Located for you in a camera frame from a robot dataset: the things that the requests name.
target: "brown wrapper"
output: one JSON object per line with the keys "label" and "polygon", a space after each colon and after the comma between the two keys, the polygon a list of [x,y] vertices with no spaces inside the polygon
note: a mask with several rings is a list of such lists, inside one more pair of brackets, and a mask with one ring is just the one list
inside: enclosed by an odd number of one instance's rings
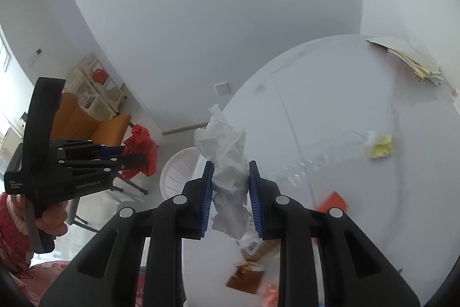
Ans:
{"label": "brown wrapper", "polygon": [[236,272],[227,281],[227,286],[246,293],[256,294],[264,273],[265,269],[261,264],[238,264],[236,265]]}

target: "yellow crumpled paper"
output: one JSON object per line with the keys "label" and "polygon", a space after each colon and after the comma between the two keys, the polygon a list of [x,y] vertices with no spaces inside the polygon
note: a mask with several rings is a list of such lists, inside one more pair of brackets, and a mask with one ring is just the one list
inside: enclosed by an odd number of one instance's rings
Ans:
{"label": "yellow crumpled paper", "polygon": [[369,158],[378,159],[391,155],[393,151],[393,137],[391,134],[380,136],[369,151]]}

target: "hand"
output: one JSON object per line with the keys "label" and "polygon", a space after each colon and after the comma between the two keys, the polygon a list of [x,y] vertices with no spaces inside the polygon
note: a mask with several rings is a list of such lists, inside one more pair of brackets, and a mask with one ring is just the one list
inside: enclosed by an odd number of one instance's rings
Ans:
{"label": "hand", "polygon": [[[26,205],[26,197],[22,195],[12,195],[11,202],[13,203],[14,213],[24,219],[22,209]],[[39,219],[36,219],[35,225],[38,229],[43,230],[51,236],[61,237],[67,233],[67,225],[64,221],[67,219],[65,210],[67,201],[56,203],[48,207]]]}

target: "white plastic chair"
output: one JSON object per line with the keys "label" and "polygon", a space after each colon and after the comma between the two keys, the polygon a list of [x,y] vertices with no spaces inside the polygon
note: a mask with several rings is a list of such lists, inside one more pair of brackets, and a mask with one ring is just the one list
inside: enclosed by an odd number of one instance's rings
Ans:
{"label": "white plastic chair", "polygon": [[169,159],[160,175],[163,198],[169,199],[182,193],[185,183],[192,179],[200,152],[196,147],[180,150]]}

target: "black metal chair leg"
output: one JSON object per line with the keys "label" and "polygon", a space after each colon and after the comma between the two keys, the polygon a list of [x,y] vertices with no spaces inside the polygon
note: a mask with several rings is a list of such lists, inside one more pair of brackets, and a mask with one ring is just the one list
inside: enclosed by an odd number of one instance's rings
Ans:
{"label": "black metal chair leg", "polygon": [[76,226],[79,226],[80,228],[83,228],[83,229],[92,231],[93,233],[98,233],[98,232],[99,232],[97,229],[94,229],[94,228],[91,228],[91,227],[88,226],[88,225],[84,225],[84,224],[82,224],[82,223],[79,223],[78,221],[75,221],[74,224],[75,224]]}
{"label": "black metal chair leg", "polygon": [[124,182],[126,182],[128,185],[131,185],[132,187],[134,187],[135,189],[139,190],[141,193],[147,195],[149,192],[148,190],[146,189],[143,189],[141,188],[140,186],[137,186],[134,182],[132,182],[131,180],[125,180],[123,179],[123,176],[121,175],[121,173],[118,174],[118,177],[123,180]]}
{"label": "black metal chair leg", "polygon": [[86,220],[82,219],[80,216],[75,215],[75,218],[76,218],[76,219],[79,219],[83,224],[88,225],[88,222],[87,222]]}
{"label": "black metal chair leg", "polygon": [[114,191],[114,190],[115,190],[115,191],[119,191],[120,193],[123,192],[123,189],[119,188],[118,186],[114,186],[114,187],[110,188],[110,190],[112,190],[112,191]]}

